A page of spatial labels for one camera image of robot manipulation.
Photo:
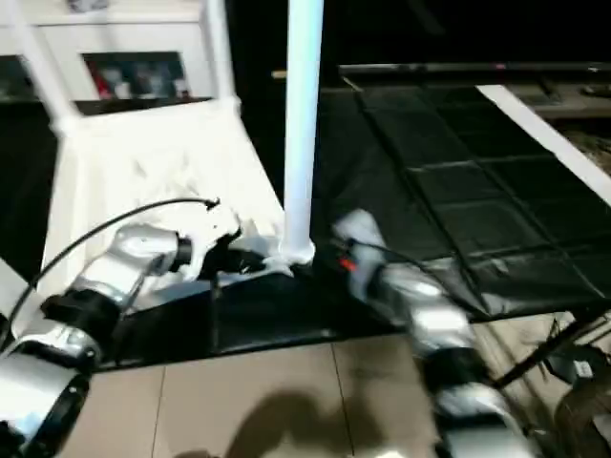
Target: red light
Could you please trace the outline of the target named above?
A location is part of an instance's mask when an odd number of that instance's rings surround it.
[[[354,272],[356,270],[356,264],[347,258],[341,258],[340,265],[348,272]]]

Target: black cable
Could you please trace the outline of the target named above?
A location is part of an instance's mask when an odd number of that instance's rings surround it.
[[[424,263],[422,263],[421,261],[411,258],[410,256],[404,255],[403,253],[399,253],[398,251],[391,250],[387,248],[386,246],[376,245],[375,243],[366,243],[366,242],[359,241],[356,239],[352,239],[350,242],[357,244],[357,245],[361,245],[361,246],[368,246],[369,248],[375,248],[387,255],[390,255],[392,257],[395,257],[401,260],[402,262],[413,265],[420,272],[422,272],[426,276],[432,278],[437,283],[439,283],[441,287],[445,290],[444,292],[446,296],[450,300],[452,300],[454,303],[456,303],[457,306],[472,313],[473,316],[475,317],[478,317],[483,320],[486,319],[486,315],[481,310],[477,309],[476,307],[474,307],[473,305],[471,305],[470,303],[462,299],[460,296],[458,296],[456,293],[454,293],[453,290],[448,286],[448,284],[445,281],[441,280],[441,278],[435,272],[433,272],[429,267],[424,265]]]
[[[2,332],[0,333],[0,348],[4,349],[6,340],[9,334],[11,333],[11,327],[15,321],[15,318],[19,314],[19,311],[23,307],[23,304],[26,302],[26,299],[32,293],[38,282],[41,281],[57,264],[64,260],[77,246],[81,245],[82,243],[104,231],[105,229],[108,229],[113,224],[117,224],[118,222],[123,221],[124,219],[139,215],[140,213],[147,212],[148,210],[151,210],[153,208],[163,207],[166,205],[174,205],[176,203],[202,203],[206,206],[207,209],[210,209],[218,204],[217,201],[215,202],[212,200],[207,200],[205,198],[170,198],[167,200],[160,200],[158,202],[142,205],[141,207],[135,208],[134,210],[130,210],[129,212],[125,212],[117,217],[108,219],[106,222],[97,225],[94,229],[87,232],[85,235],[79,237],[66,248],[64,248],[60,253],[58,253],[51,261],[49,261],[47,265],[45,265],[45,267],[40,272],[38,272],[38,274],[34,276],[32,281],[28,283],[28,286],[26,286],[26,288],[23,290],[21,296],[19,296],[19,299],[17,299],[17,302],[15,303],[15,306],[12,309],[9,318],[7,319],[7,322],[4,324]]]

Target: white pole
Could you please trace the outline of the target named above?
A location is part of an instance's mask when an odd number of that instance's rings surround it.
[[[233,82],[225,2],[224,0],[207,0],[206,7],[203,12],[203,20],[212,51],[210,61],[214,72],[216,97],[233,97],[236,90]]]
[[[48,56],[44,53],[35,31],[21,10],[20,0],[4,0],[7,15],[12,23],[12,32],[21,45],[27,70],[34,81],[38,95],[49,110],[53,126],[80,117],[80,113],[68,98],[61,77]]]
[[[281,255],[299,263],[314,257],[309,239],[316,109],[325,0],[290,0],[284,152],[284,238]]]

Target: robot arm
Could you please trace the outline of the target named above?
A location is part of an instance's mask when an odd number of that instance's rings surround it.
[[[125,311],[151,275],[193,256],[189,239],[148,225],[117,231],[110,248],[0,356],[0,456],[52,457],[63,446]]]
[[[373,217],[356,211],[336,234],[348,247],[348,288],[403,326],[432,400],[442,458],[534,458],[505,398],[492,387],[468,318],[436,279],[390,262]]]

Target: tiled floor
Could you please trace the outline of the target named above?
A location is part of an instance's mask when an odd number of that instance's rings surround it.
[[[549,322],[476,326],[493,371]],[[507,393],[539,424],[566,389],[535,369]],[[435,434],[409,345],[390,336],[99,375],[61,456],[426,458]]]

